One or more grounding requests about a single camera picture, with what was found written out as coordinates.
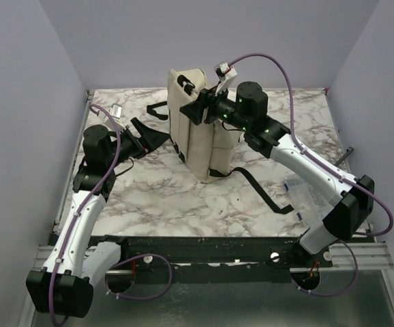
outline wall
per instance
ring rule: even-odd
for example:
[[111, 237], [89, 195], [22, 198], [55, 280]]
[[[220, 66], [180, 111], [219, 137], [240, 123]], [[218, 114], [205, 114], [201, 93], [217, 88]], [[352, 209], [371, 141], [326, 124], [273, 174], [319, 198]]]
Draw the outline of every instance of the wall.
[[[170, 68], [249, 52], [279, 59], [295, 87], [328, 87], [378, 0], [40, 0], [87, 88], [164, 87]], [[264, 59], [242, 80], [286, 87]]]
[[0, 327], [16, 326], [82, 121], [85, 89], [41, 5], [0, 1]]
[[[357, 174], [376, 181], [376, 193], [394, 213], [394, 0], [381, 0], [333, 83], [329, 100], [345, 146], [356, 151]], [[387, 216], [376, 206], [377, 230]], [[384, 239], [394, 260], [394, 230]]]

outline table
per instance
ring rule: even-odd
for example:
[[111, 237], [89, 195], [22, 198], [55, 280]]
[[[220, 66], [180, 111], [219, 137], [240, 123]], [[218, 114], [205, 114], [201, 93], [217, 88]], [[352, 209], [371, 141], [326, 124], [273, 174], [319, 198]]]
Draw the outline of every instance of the table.
[[[289, 125], [288, 92], [265, 92], [269, 96], [268, 115]], [[230, 98], [234, 99], [234, 95], [231, 91]], [[130, 119], [137, 117], [149, 127], [168, 131], [167, 121], [159, 121], [145, 110], [147, 104], [164, 101], [166, 96], [166, 89], [98, 90], [93, 103], [105, 108], [114, 103], [123, 106], [124, 125], [132, 127]], [[296, 90], [294, 105], [297, 136], [325, 159], [335, 162], [342, 150], [324, 90]], [[103, 123], [103, 118], [90, 113], [87, 126], [98, 123]], [[76, 167], [82, 156], [80, 147]], [[129, 165], [124, 163], [116, 172]], [[247, 168], [280, 207], [290, 204], [283, 182], [292, 172], [251, 150], [242, 138], [231, 163], [232, 168], [237, 166]], [[71, 195], [72, 191], [65, 201], [61, 226], [70, 208]], [[294, 212], [274, 213], [240, 174], [210, 184], [199, 183], [178, 158], [172, 142], [167, 141], [117, 179], [93, 235], [299, 236], [304, 231]]]

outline marble tabletop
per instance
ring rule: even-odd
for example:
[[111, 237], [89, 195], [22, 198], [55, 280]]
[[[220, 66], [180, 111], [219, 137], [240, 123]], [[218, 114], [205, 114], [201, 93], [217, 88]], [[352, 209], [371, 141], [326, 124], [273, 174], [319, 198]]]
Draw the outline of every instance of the marble tabletop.
[[[265, 90], [269, 96], [268, 115], [289, 125], [288, 92]], [[121, 122], [131, 125], [137, 117], [144, 124], [168, 131], [168, 121], [146, 113], [146, 105], [166, 100], [166, 89], [113, 89], [95, 92], [93, 103], [109, 108], [123, 106]], [[330, 162], [342, 155], [326, 97], [322, 89], [294, 92], [296, 134], [308, 147]], [[90, 113], [87, 126], [103, 119]], [[78, 152], [76, 167], [83, 156]], [[126, 162], [116, 168], [120, 172]], [[241, 141], [231, 167], [247, 168], [279, 205], [290, 203], [283, 186], [288, 168], [265, 159]], [[72, 191], [67, 194], [60, 226], [67, 217]], [[125, 236], [299, 236], [305, 227], [295, 213], [275, 214], [238, 173], [210, 184], [199, 183], [177, 157], [171, 141], [135, 161], [135, 166], [115, 182], [93, 235]]]

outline cable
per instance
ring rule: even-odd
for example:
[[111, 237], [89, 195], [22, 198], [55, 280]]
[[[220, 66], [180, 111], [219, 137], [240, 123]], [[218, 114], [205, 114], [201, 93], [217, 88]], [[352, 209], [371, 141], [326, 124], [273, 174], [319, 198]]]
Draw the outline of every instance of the cable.
[[118, 174], [115, 174], [115, 177], [124, 175], [126, 172], [128, 172], [129, 170], [131, 170], [134, 167], [134, 165], [135, 165], [134, 160], [132, 158], [129, 158], [129, 160], [132, 162], [132, 165], [129, 168], [124, 169], [122, 172], [119, 172]]
[[349, 181], [348, 179], [344, 178], [342, 175], [338, 174], [337, 172], [334, 172], [332, 169], [330, 169], [329, 167], [324, 165], [320, 160], [318, 160], [312, 154], [310, 154], [307, 151], [307, 149], [303, 148], [303, 146], [301, 145], [299, 140], [297, 140], [297, 137], [296, 137], [295, 132], [294, 132], [294, 95], [293, 95], [293, 92], [292, 92], [291, 82], [290, 82], [290, 80], [288, 78], [288, 75], [287, 75], [285, 69], [282, 67], [282, 65], [280, 65], [279, 61], [274, 59], [272, 56], [269, 56], [269, 55], [264, 54], [264, 53], [249, 53], [249, 54], [246, 54], [246, 55], [244, 55], [242, 57], [236, 58], [235, 60], [229, 62], [228, 65], [230, 67], [230, 66], [234, 65], [235, 63], [238, 63], [239, 61], [241, 61], [243, 59], [246, 59], [246, 58], [249, 58], [249, 57], [264, 57], [264, 58], [267, 58], [267, 59], [271, 60], [272, 62], [274, 62], [274, 64], [276, 64], [276, 66], [278, 66], [278, 68], [280, 69], [280, 71], [284, 75], [284, 78], [285, 78], [285, 81], [286, 81], [286, 85], [288, 86], [288, 92], [289, 92], [289, 97], [290, 97], [290, 129], [291, 129], [291, 138], [292, 138], [292, 141], [299, 148], [299, 150], [302, 151], [302, 153], [304, 153], [306, 155], [306, 157], [308, 157], [310, 160], [312, 160], [316, 165], [318, 165], [322, 169], [326, 170], [329, 174], [332, 174], [333, 176], [335, 176], [339, 180], [345, 182], [346, 184], [350, 185], [351, 187], [354, 187], [354, 188], [358, 189], [359, 191], [362, 191], [364, 194], [366, 194], [367, 196], [371, 197], [374, 201], [376, 201], [386, 211], [386, 213], [387, 213], [387, 215], [389, 217], [389, 224], [388, 224], [388, 227], [385, 228], [383, 231], [377, 232], [377, 233], [356, 232], [355, 234], [356, 235], [364, 235], [364, 236], [382, 236], [382, 235], [385, 235], [385, 234], [389, 233], [389, 231], [392, 230], [392, 228], [394, 226], [394, 216], [393, 216], [393, 214], [391, 212], [391, 209], [381, 199], [379, 199], [376, 195], [374, 195], [370, 191], [364, 189], [362, 186], [360, 186], [360, 185], [358, 185], [356, 183], [353, 183], [352, 181]]
[[124, 260], [122, 262], [119, 262], [118, 264], [115, 264], [111, 268], [116, 268], [116, 267], [119, 267], [119, 266], [121, 266], [123, 264], [127, 264], [128, 262], [131, 262], [133, 260], [137, 260], [137, 259], [140, 259], [140, 258], [143, 258], [143, 257], [147, 257], [147, 256], [159, 258], [159, 259], [163, 260], [167, 264], [168, 273], [170, 274], [170, 276], [168, 278], [168, 282], [167, 282], [166, 287], [161, 292], [159, 292], [159, 293], [157, 293], [155, 295], [142, 296], [142, 297], [126, 295], [126, 294], [123, 294], [123, 293], [114, 293], [114, 292], [112, 292], [110, 290], [109, 284], [108, 284], [108, 280], [106, 279], [105, 284], [106, 284], [106, 287], [108, 288], [108, 292], [106, 293], [106, 295], [111, 293], [111, 294], [114, 294], [115, 296], [117, 296], [117, 298], [120, 297], [120, 298], [126, 298], [128, 300], [141, 300], [141, 301], [153, 300], [155, 298], [159, 298], [160, 296], [164, 295], [170, 289], [170, 286], [171, 286], [171, 283], [172, 283], [172, 268], [171, 268], [170, 262], [168, 262], [168, 260], [166, 258], [164, 258], [162, 255], [154, 254], [154, 253], [147, 253], [147, 254], [136, 255], [136, 256], [134, 256], [132, 258], [126, 259], [126, 260]]
[[226, 131], [241, 131], [240, 129], [237, 128], [226, 128], [226, 126], [224, 126], [224, 122], [222, 121], [222, 127], [226, 130]]
[[311, 290], [305, 290], [304, 288], [300, 287], [299, 284], [297, 284], [297, 283], [295, 282], [294, 279], [291, 279], [291, 281], [294, 283], [294, 285], [296, 285], [297, 289], [298, 289], [300, 292], [303, 292], [303, 293], [306, 293], [306, 294], [309, 294], [309, 295], [321, 296], [321, 297], [326, 297], [326, 298], [328, 298], [328, 297], [331, 297], [331, 296], [339, 296], [339, 295], [342, 295], [342, 294], [344, 294], [344, 293], [347, 293], [348, 291], [350, 291], [350, 290], [353, 288], [353, 286], [355, 285], [355, 283], [357, 282], [358, 277], [359, 277], [358, 261], [356, 260], [356, 256], [354, 255], [353, 250], [348, 246], [348, 244], [345, 243], [343, 240], [339, 240], [339, 241], [347, 248], [347, 250], [349, 250], [350, 254], [351, 254], [352, 257], [353, 257], [353, 262], [354, 262], [354, 275], [353, 275], [353, 279], [352, 279], [352, 281], [350, 282], [350, 284], [348, 284], [346, 288], [344, 288], [344, 289], [342, 289], [342, 290], [340, 290], [340, 291], [337, 291], [337, 292], [333, 292], [333, 293], [320, 293], [320, 292], [314, 292], [314, 291], [311, 291]]
[[[111, 121], [112, 126], [114, 127], [114, 131], [117, 135], [117, 149], [119, 149], [121, 147], [121, 140], [120, 140], [120, 130], [117, 126], [117, 124], [115, 123], [115, 120], [113, 119], [113, 117], [110, 115], [110, 113], [104, 109], [103, 107], [99, 106], [98, 104], [90, 104], [89, 105], [89, 109], [90, 111], [94, 112], [97, 116], [99, 115], [100, 112], [103, 112]], [[67, 248], [68, 242], [70, 240], [70, 236], [71, 233], [74, 229], [74, 225], [76, 224], [77, 219], [80, 217], [80, 214], [83, 210], [83, 208], [87, 205], [89, 199], [91, 198], [91, 196], [99, 189], [100, 186], [102, 186], [103, 182], [108, 178], [108, 176], [110, 175], [110, 173], [114, 170], [115, 165], [118, 162], [118, 157], [119, 157], [119, 151], [115, 151], [115, 156], [114, 159], [108, 169], [108, 171], [105, 173], [105, 175], [103, 176], [103, 178], [97, 183], [97, 185], [91, 190], [91, 192], [89, 192], [89, 194], [87, 195], [87, 197], [82, 201], [82, 203], [80, 204], [80, 206], [77, 208], [76, 213], [74, 214], [71, 222], [70, 222], [70, 226], [68, 227], [67, 233], [64, 236], [63, 242], [62, 242], [62, 247], [58, 252], [58, 258], [57, 261], [62, 259], [62, 255], [65, 252], [65, 249]], [[55, 307], [53, 304], [53, 288], [55, 286], [55, 279], [56, 279], [56, 275], [57, 275], [57, 271], [59, 268], [60, 263], [59, 262], [55, 262], [55, 267], [53, 268], [52, 271], [52, 275], [50, 278], [50, 285], [48, 287], [48, 311], [50, 312], [50, 318], [52, 320], [52, 323], [55, 327], [61, 327], [64, 325], [64, 323], [66, 323], [66, 321], [68, 320], [68, 316], [66, 316], [62, 322], [58, 322], [56, 315], [55, 315]]]

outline bag handle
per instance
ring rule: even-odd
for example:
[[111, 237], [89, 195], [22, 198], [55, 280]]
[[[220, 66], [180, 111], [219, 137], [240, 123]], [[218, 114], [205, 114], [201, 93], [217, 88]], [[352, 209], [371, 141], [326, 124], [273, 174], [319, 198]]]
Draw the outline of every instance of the bag handle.
[[259, 185], [258, 181], [253, 177], [250, 172], [242, 167], [233, 168], [227, 175], [222, 174], [218, 170], [210, 169], [209, 168], [209, 175], [213, 177], [227, 177], [230, 176], [233, 172], [240, 172], [250, 183], [250, 185], [254, 188], [256, 192], [260, 195], [260, 197], [265, 201], [265, 203], [270, 207], [272, 211], [275, 213], [279, 213], [282, 215], [286, 215], [294, 210], [294, 208], [289, 204], [283, 208], [280, 208], [270, 196], [266, 193], [266, 191]]
[[166, 121], [166, 120], [168, 120], [168, 115], [167, 114], [158, 114], [155, 110], [155, 108], [163, 107], [166, 105], [167, 105], [167, 101], [158, 102], [156, 104], [148, 104], [147, 105], [147, 114], [154, 116], [161, 121]]

